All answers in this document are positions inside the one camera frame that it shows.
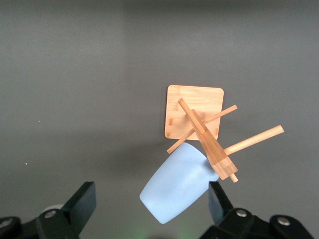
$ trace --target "square bamboo board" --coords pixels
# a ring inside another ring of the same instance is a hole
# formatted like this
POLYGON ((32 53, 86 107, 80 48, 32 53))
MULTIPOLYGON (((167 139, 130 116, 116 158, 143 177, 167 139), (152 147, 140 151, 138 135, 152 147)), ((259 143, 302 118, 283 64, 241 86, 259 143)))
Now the square bamboo board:
MULTIPOLYGON (((191 109, 195 109, 201 119, 206 119, 221 112, 224 91, 221 88, 170 85, 167 89, 165 137, 180 139, 191 128, 191 123, 184 110, 177 102, 183 98, 191 109)), ((217 139, 220 118, 206 124, 217 139)), ((198 140, 195 133, 188 139, 198 140)))

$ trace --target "light blue cup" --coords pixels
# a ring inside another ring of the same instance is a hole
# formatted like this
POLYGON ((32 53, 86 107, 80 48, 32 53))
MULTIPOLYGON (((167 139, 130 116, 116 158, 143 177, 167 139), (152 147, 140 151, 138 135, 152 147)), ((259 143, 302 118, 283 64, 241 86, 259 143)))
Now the light blue cup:
POLYGON ((152 176, 140 199, 165 224, 206 192, 209 181, 217 180, 218 174, 207 158, 192 145, 183 143, 152 176))

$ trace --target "bamboo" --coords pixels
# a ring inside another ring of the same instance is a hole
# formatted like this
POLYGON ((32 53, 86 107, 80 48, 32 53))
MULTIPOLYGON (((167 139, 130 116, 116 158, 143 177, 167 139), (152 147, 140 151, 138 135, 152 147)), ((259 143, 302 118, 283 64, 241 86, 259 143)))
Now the bamboo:
POLYGON ((230 155, 232 153, 235 153, 235 152, 237 152, 239 150, 247 148, 247 147, 249 147, 251 145, 254 145, 254 144, 259 143, 259 142, 261 142, 263 140, 269 139, 269 138, 271 138, 273 136, 276 136, 278 134, 281 134, 283 132, 285 132, 285 131, 282 128, 282 126, 278 125, 278 126, 276 126, 274 128, 271 128, 271 129, 269 129, 267 131, 259 133, 259 134, 255 135, 255 136, 252 136, 252 137, 250 137, 250 138, 248 138, 246 140, 243 140, 243 141, 241 141, 241 142, 239 142, 237 144, 234 144, 234 145, 226 148, 225 149, 225 153, 227 155, 230 155))
POLYGON ((178 100, 178 103, 191 121, 199 142, 203 146, 203 149, 207 155, 207 159, 215 172, 222 180, 230 177, 233 182, 237 182, 238 179, 234 175, 234 173, 238 171, 236 166, 224 152, 211 132, 207 129, 206 125, 200 119, 198 114, 195 112, 195 110, 190 110, 183 99, 178 100))
MULTIPOLYGON (((234 110, 238 109, 236 105, 233 105, 209 118, 207 118, 206 120, 204 120, 204 124, 207 124, 215 119, 218 119, 219 117, 222 117, 234 110)), ((180 138, 175 144, 173 144, 168 150, 167 152, 169 154, 173 153, 174 150, 176 150, 185 140, 187 140, 193 133, 195 132, 194 128, 190 129, 182 138, 180 138)))

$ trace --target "wooden stick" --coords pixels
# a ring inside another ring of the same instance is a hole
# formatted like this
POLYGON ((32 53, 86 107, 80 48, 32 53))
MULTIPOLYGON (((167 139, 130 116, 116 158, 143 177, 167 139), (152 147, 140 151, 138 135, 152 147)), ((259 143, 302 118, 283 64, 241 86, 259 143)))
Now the wooden stick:
POLYGON ((191 113, 195 116, 195 120, 197 120, 205 128, 205 133, 198 136, 201 138, 199 142, 202 144, 211 166, 222 180, 230 177, 233 182, 237 182, 238 179, 234 173, 237 172, 238 169, 205 126, 196 111, 192 109, 191 113))
POLYGON ((228 155, 224 152, 223 148, 219 145, 217 140, 207 129, 201 118, 198 116, 195 110, 190 110, 188 105, 183 99, 178 100, 186 115, 188 116, 199 142, 203 146, 207 159, 216 171, 219 177, 224 180, 227 177, 231 177, 233 182, 237 182, 237 177, 234 175, 238 171, 234 163, 230 160, 228 155))
MULTIPOLYGON (((231 107, 229 107, 229 108, 227 108, 227 109, 225 109, 225 110, 223 110, 223 111, 221 111, 221 112, 219 112, 219 113, 207 118, 203 122, 204 122, 204 124, 209 123, 209 122, 211 122, 211 121, 213 121, 215 119, 218 119, 219 117, 222 117, 222 116, 224 116, 224 115, 226 115, 226 114, 228 114, 228 113, 230 113, 230 112, 232 112, 232 111, 234 111, 236 109, 238 109, 237 106, 233 105, 233 106, 231 106, 231 107)), ((173 144, 167 150, 167 152, 169 154, 173 153, 173 151, 175 149, 177 149, 185 140, 187 140, 194 132, 195 132, 194 128, 190 129, 182 138, 180 138, 175 144, 173 144)))
POLYGON ((180 106, 183 108, 183 110, 185 111, 185 113, 187 114, 187 116, 189 117, 189 119, 196 125, 196 127, 198 128, 200 134, 205 133, 205 129, 203 128, 203 126, 200 124, 200 122, 198 122, 194 115, 191 113, 189 107, 187 106, 186 102, 183 99, 179 99, 178 103, 180 104, 180 106))
POLYGON ((271 128, 271 129, 269 129, 269 130, 267 130, 267 131, 264 131, 264 132, 262 132, 262 133, 260 133, 260 134, 257 134, 257 135, 255 135, 255 136, 252 136, 252 137, 250 137, 250 138, 248 138, 248 139, 246 139, 246 140, 244 140, 244 141, 241 141, 241 142, 239 142, 239 143, 237 143, 237 144, 234 144, 234 145, 232 145, 232 146, 226 148, 226 149, 225 149, 225 153, 226 153, 227 155, 230 155, 230 154, 232 154, 232 153, 235 153, 235 152, 237 152, 237 151, 239 151, 239 150, 242 150, 242 149, 244 149, 244 148, 247 148, 247 147, 249 147, 249 146, 251 146, 251 145, 254 145, 254 144, 256 144, 256 143, 259 143, 259 142, 261 142, 261 141, 263 141, 263 140, 266 140, 266 139, 268 139, 268 138, 271 138, 271 137, 276 136, 276 135, 278 135, 278 134, 280 134, 280 133, 283 133, 283 132, 285 132, 285 131, 284 131, 284 129, 282 128, 281 125, 276 126, 276 127, 274 127, 274 128, 271 128))

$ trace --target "blue plastic cup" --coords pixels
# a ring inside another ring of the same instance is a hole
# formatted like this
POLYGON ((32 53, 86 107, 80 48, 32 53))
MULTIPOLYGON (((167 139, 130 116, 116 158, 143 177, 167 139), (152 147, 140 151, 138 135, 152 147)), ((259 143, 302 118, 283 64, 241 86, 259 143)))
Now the blue plastic cup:
POLYGON ((209 181, 218 178, 207 158, 192 145, 183 143, 148 181, 140 199, 165 224, 206 192, 209 181))

